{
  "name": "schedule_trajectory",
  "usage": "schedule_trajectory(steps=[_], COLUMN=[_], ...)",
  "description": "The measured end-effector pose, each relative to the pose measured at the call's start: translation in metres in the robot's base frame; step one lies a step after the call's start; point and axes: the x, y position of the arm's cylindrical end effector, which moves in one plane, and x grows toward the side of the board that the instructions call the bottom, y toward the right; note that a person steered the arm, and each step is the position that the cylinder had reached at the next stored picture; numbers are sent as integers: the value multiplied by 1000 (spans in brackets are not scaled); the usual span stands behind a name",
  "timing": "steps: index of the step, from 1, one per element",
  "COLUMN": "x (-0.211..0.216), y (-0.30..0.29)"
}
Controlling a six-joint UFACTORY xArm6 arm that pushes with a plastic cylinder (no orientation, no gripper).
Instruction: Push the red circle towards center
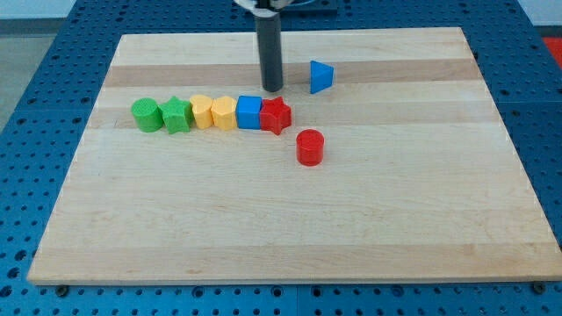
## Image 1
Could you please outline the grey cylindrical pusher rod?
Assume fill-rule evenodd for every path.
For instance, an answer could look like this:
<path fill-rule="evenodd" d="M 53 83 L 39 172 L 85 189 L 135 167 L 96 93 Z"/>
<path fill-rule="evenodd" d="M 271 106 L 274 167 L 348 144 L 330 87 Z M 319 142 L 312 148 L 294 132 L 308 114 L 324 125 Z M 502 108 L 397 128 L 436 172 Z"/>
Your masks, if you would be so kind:
<path fill-rule="evenodd" d="M 276 92 L 284 85 L 280 14 L 256 9 L 255 24 L 262 86 L 268 92 Z"/>

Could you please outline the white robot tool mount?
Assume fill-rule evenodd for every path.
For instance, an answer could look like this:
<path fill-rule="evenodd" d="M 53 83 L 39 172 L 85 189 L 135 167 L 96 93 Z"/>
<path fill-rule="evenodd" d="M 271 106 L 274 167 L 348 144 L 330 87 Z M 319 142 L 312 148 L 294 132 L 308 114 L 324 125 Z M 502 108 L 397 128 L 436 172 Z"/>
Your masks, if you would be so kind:
<path fill-rule="evenodd" d="M 291 5 L 293 0 L 234 0 L 234 2 L 249 11 L 257 9 L 281 11 Z"/>

